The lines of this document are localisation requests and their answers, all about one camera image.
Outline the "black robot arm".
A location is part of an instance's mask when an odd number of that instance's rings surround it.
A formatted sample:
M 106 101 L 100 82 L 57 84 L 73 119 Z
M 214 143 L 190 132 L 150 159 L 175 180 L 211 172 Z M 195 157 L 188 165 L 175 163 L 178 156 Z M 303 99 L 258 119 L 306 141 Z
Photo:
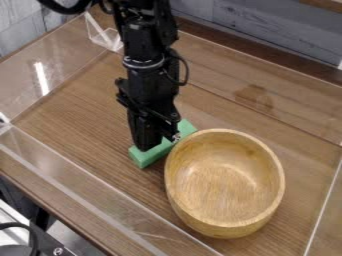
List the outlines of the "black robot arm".
M 96 2 L 114 17 L 123 43 L 127 76 L 115 80 L 118 102 L 127 108 L 134 144 L 147 151 L 179 136 L 179 89 L 190 77 L 188 64 L 172 44 L 179 39 L 170 0 L 76 0 L 65 7 L 56 0 L 37 0 L 52 11 L 72 15 Z

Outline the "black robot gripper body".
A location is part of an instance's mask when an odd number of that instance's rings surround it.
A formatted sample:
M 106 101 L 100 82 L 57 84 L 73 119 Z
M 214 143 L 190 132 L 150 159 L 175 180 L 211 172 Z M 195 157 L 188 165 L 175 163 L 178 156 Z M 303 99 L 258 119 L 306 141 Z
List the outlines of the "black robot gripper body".
M 180 114 L 174 105 L 174 98 L 179 87 L 188 81 L 188 75 L 180 80 L 180 65 L 188 69 L 186 60 L 178 55 L 166 56 L 160 67 L 148 69 L 128 69 L 127 78 L 118 78 L 115 85 L 119 88 L 118 101 L 142 117 L 155 116 L 175 123 L 176 128 Z

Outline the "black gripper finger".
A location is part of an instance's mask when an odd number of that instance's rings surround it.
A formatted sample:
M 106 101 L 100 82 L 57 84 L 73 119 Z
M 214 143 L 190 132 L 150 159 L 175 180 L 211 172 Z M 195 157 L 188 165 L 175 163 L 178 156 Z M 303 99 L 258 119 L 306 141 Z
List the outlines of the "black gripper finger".
M 128 125 L 134 144 L 140 151 L 148 150 L 148 143 L 146 137 L 147 120 L 132 110 L 127 112 Z
M 175 123 L 155 116 L 147 117 L 146 149 L 150 150 L 162 143 L 163 139 L 174 141 Z

